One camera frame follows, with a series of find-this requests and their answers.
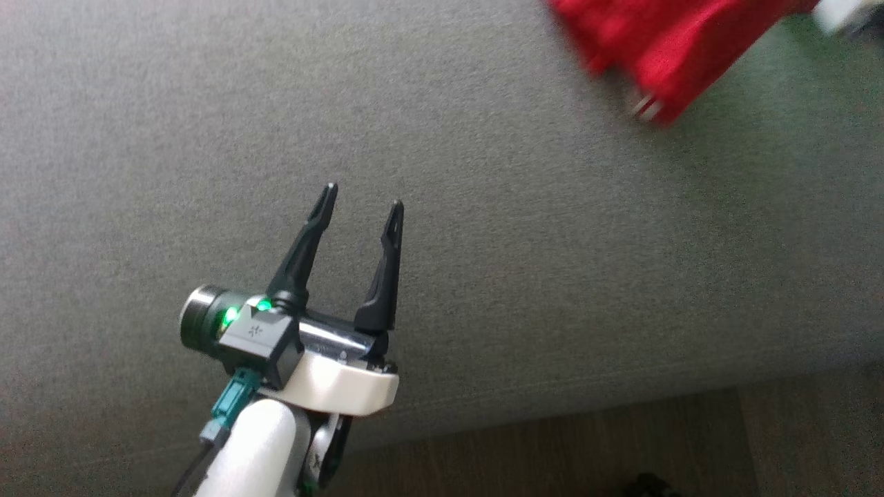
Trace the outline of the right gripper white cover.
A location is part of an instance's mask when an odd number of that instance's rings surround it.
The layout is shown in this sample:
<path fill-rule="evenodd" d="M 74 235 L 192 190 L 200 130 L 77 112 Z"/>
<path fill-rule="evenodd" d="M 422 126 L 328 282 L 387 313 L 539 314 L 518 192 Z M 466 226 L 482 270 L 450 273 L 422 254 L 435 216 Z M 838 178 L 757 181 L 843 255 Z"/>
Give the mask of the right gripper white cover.
<path fill-rule="evenodd" d="M 881 39 L 883 1 L 818 1 L 811 15 L 830 37 Z"/>

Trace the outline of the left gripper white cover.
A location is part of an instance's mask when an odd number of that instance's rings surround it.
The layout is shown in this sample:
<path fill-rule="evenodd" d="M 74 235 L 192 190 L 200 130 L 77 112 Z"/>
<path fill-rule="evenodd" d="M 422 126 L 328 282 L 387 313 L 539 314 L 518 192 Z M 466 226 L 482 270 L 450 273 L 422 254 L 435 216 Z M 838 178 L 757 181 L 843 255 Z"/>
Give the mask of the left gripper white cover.
<path fill-rule="evenodd" d="M 400 378 L 385 361 L 394 329 L 400 282 L 405 208 L 392 204 L 380 236 L 381 255 L 366 298 L 353 324 L 331 315 L 303 311 L 309 301 L 318 245 L 334 214 L 338 184 L 328 183 L 289 252 L 274 273 L 266 295 L 204 285 L 181 309 L 181 342 L 234 374 L 257 375 L 262 394 L 313 412 L 369 416 L 394 402 Z"/>

